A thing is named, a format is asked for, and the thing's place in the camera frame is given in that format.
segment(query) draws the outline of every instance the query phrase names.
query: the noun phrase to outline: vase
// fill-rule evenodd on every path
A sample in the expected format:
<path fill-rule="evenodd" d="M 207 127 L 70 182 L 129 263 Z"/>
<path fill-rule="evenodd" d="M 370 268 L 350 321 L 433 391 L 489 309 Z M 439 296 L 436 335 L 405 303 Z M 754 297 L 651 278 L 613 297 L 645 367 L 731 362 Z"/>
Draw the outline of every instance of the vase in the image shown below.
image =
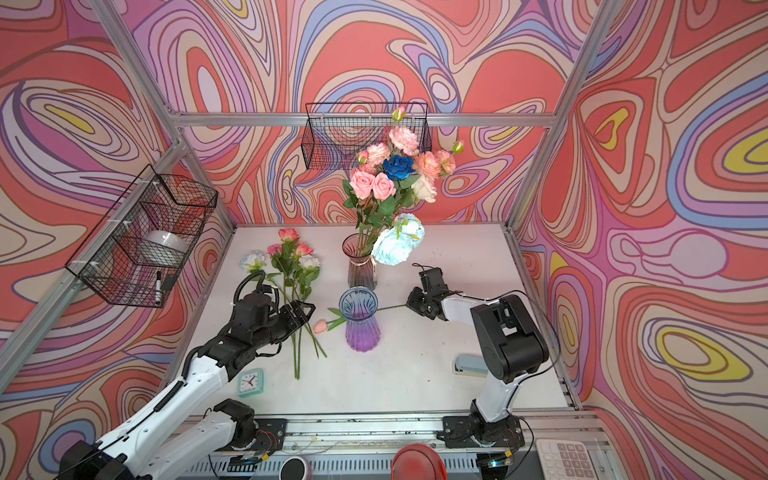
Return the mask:
<path fill-rule="evenodd" d="M 381 340 L 381 330 L 373 316 L 379 307 L 376 294 L 364 286 L 354 286 L 341 296 L 339 311 L 346 318 L 346 342 L 353 350 L 367 352 Z"/>
<path fill-rule="evenodd" d="M 364 253 L 368 243 L 368 235 L 360 233 L 349 235 L 342 243 L 342 250 L 349 258 L 349 273 L 347 274 L 347 283 L 349 288 L 354 286 L 364 286 L 374 290 L 378 280 L 376 279 L 376 262 L 371 257 L 370 252 Z"/>

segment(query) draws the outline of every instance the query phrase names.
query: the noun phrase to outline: red container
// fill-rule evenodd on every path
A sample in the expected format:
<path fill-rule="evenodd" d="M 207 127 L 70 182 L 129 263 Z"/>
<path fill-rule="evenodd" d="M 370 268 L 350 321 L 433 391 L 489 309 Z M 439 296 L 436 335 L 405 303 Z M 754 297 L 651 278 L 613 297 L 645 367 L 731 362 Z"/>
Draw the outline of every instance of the red container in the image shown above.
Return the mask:
<path fill-rule="evenodd" d="M 414 444 L 403 448 L 392 460 L 392 480 L 446 480 L 440 455 L 427 445 Z"/>

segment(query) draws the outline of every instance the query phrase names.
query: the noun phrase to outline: brown glass vase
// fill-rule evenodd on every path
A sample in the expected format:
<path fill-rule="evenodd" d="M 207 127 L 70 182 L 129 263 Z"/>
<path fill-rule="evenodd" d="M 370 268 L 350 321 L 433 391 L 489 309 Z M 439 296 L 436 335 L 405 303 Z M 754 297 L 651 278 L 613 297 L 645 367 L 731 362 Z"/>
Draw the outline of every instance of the brown glass vase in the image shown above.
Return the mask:
<path fill-rule="evenodd" d="M 368 235 L 363 234 L 361 240 L 360 233 L 349 235 L 342 243 L 342 250 L 349 258 L 349 274 L 347 275 L 349 288 L 353 286 L 364 286 L 371 290 L 376 288 L 378 281 L 376 279 L 376 262 L 370 253 L 367 255 L 364 253 L 367 243 Z"/>

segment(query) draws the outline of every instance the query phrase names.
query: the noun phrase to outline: black mesh basket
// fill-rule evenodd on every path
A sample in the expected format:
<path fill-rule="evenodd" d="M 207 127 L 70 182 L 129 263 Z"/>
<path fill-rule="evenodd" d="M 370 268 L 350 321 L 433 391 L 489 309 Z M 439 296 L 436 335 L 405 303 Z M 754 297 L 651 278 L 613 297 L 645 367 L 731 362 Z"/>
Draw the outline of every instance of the black mesh basket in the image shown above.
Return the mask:
<path fill-rule="evenodd" d="M 406 109 L 402 121 L 392 111 Z M 385 141 L 391 127 L 407 127 L 419 137 L 419 151 L 432 149 L 424 102 L 318 102 L 306 104 L 306 126 L 301 151 L 307 170 L 350 170 L 357 153 Z"/>
<path fill-rule="evenodd" d="M 97 252 L 77 271 L 71 258 L 67 269 L 107 303 L 160 308 L 217 198 L 213 188 L 188 177 L 155 174 Z M 164 238 L 172 242 L 158 243 Z"/>

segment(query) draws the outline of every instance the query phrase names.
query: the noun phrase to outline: pale blue flower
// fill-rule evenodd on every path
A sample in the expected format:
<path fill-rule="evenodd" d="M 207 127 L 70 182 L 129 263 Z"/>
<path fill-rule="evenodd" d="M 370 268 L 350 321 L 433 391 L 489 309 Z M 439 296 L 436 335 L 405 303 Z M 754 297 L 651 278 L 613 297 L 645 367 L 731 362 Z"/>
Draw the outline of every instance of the pale blue flower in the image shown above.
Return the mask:
<path fill-rule="evenodd" d="M 265 266 L 266 266 L 266 256 L 258 250 L 248 253 L 240 261 L 240 268 L 248 272 L 263 269 Z"/>
<path fill-rule="evenodd" d="M 400 214 L 392 228 L 384 230 L 373 244 L 372 255 L 377 262 L 397 265 L 405 262 L 413 249 L 424 239 L 424 226 L 412 214 Z"/>

